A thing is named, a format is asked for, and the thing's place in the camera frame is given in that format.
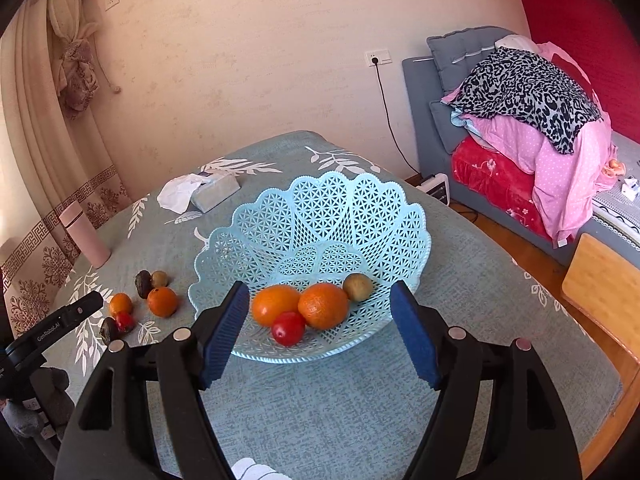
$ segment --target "pink thermos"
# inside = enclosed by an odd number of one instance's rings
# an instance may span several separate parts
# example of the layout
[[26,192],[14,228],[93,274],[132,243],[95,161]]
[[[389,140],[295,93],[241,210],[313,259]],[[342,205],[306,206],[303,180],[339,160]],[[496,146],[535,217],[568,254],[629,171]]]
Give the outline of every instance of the pink thermos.
[[95,269],[104,265],[111,251],[104,245],[94,226],[82,211],[78,201],[74,201],[62,213],[60,222],[76,243],[82,254]]

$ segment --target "blue gripper pad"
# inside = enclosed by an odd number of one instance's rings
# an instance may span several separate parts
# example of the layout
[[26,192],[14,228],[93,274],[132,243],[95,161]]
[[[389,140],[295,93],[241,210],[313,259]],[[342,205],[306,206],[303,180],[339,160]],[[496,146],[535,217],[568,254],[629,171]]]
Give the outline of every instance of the blue gripper pad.
[[236,344],[238,334],[249,312],[249,288],[242,282],[235,282],[219,307],[224,312],[203,348],[204,366],[200,380],[209,388],[213,381],[222,377],[226,362]]
[[426,310],[426,307],[415,301],[414,295],[402,281],[391,286],[389,302],[391,315],[418,377],[427,381],[434,390],[439,389],[442,375],[438,371],[436,348],[424,325],[424,316],[418,314],[418,309]]

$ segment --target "red fabric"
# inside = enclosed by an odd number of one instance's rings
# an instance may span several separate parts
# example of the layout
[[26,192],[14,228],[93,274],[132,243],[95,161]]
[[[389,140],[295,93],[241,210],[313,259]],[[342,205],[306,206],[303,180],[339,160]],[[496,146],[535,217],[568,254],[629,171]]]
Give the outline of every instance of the red fabric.
[[471,137],[453,152],[451,168],[457,182],[483,195],[535,234],[551,240],[531,200],[532,174],[524,173],[503,154],[484,149]]
[[593,86],[591,86],[591,83],[589,83],[584,78],[584,76],[578,70],[577,66],[575,66],[573,63],[568,62],[567,60],[562,59],[560,56],[558,56],[558,54],[554,54],[554,56],[551,58],[551,63],[553,63],[571,79],[577,82],[578,86],[584,90],[585,94],[587,94],[587,97],[591,101],[593,101]]
[[640,143],[640,46],[609,0],[522,0],[531,38],[551,41],[591,80],[612,128]]

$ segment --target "orange fruit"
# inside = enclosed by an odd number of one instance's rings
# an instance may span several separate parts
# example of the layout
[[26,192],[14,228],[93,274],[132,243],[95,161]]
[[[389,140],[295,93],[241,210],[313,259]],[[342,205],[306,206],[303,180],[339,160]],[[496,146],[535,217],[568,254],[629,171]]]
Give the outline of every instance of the orange fruit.
[[169,317],[178,308],[178,296],[168,286],[159,286],[146,297],[146,306],[158,317]]
[[251,315],[259,325],[271,326],[283,312],[297,312],[300,293],[291,285],[271,285],[255,295]]
[[126,312],[127,314],[131,314],[132,310],[133,303],[131,303],[131,298],[124,292],[114,294],[109,302],[109,314],[111,314],[111,317],[114,319],[117,313]]
[[316,283],[300,295],[298,311],[309,326],[327,330],[346,319],[349,298],[346,292],[333,283]]

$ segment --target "wall switch plate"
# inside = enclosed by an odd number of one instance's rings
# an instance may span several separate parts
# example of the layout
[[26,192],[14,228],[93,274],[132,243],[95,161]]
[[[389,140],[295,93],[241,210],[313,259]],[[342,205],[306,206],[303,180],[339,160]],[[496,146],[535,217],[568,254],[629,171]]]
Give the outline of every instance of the wall switch plate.
[[120,0],[104,0],[104,10],[109,10],[111,9],[111,7],[119,3],[120,3]]
[[391,63],[391,54],[389,54],[388,50],[369,50],[364,53],[364,57],[367,61],[367,66],[373,66],[372,58],[378,58],[379,65],[385,65],[387,63]]

